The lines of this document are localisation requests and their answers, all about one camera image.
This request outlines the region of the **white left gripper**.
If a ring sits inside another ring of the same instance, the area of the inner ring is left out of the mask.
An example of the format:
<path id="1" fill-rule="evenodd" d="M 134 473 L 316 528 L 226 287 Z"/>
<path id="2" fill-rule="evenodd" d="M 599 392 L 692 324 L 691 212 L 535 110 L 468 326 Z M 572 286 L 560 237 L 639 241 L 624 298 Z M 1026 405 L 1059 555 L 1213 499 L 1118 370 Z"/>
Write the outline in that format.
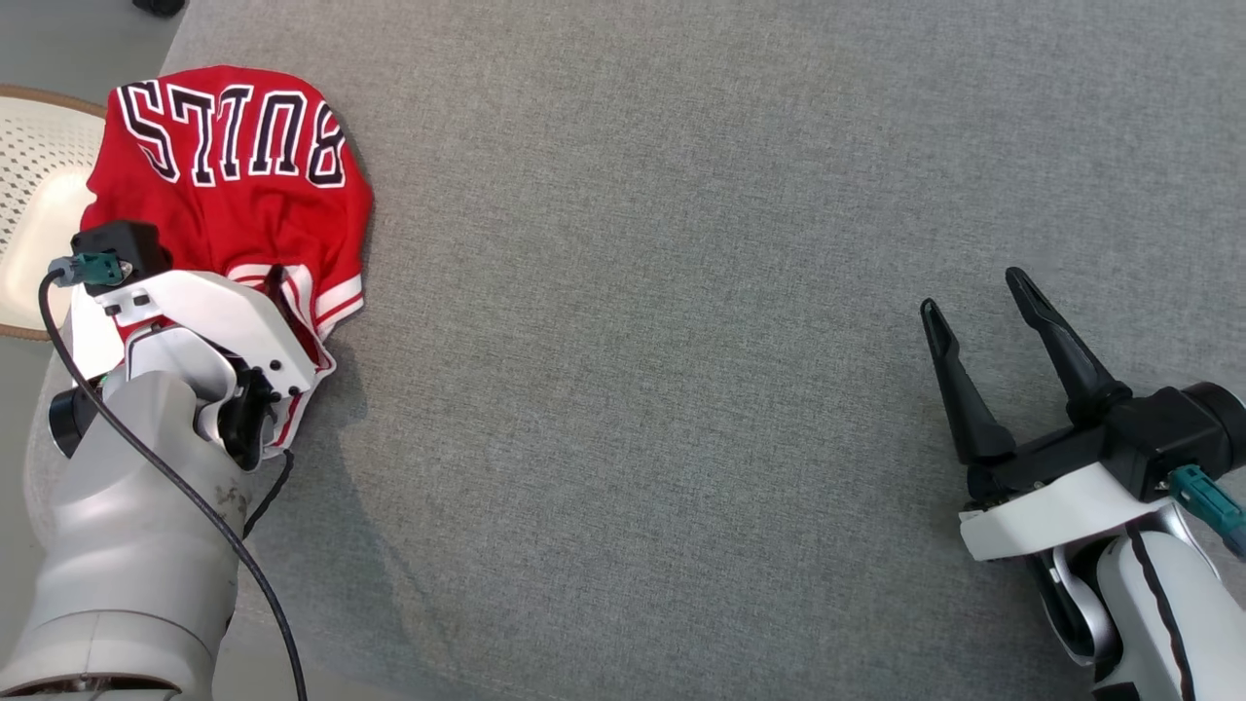
<path id="1" fill-rule="evenodd" d="M 49 430 L 60 453 L 72 457 L 88 433 L 96 417 L 90 393 L 107 396 L 150 372 L 191 387 L 196 435 L 228 457 L 280 452 L 280 410 L 294 408 L 316 385 L 316 345 L 287 306 L 280 281 L 257 289 L 204 271 L 116 271 L 90 303 L 130 336 L 120 360 L 81 371 L 51 400 Z"/>

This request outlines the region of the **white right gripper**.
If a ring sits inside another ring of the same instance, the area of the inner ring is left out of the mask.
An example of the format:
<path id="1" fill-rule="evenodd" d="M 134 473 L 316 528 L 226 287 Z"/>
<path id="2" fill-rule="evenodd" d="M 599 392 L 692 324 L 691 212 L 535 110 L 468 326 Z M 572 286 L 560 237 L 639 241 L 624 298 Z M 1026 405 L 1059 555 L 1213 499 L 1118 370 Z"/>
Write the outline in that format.
<path id="1" fill-rule="evenodd" d="M 1073 425 L 1098 425 L 1133 390 L 1113 376 L 1072 322 L 1019 266 L 1006 283 L 1028 327 L 1040 334 L 1065 391 Z M 1062 430 L 1028 445 L 998 423 L 959 356 L 959 341 L 934 299 L 920 306 L 934 376 L 961 464 L 969 469 L 969 506 L 959 537 L 976 562 L 1030 555 L 1096 535 L 1166 506 L 1166 493 L 1136 497 L 1109 469 L 1126 456 L 1108 430 Z"/>

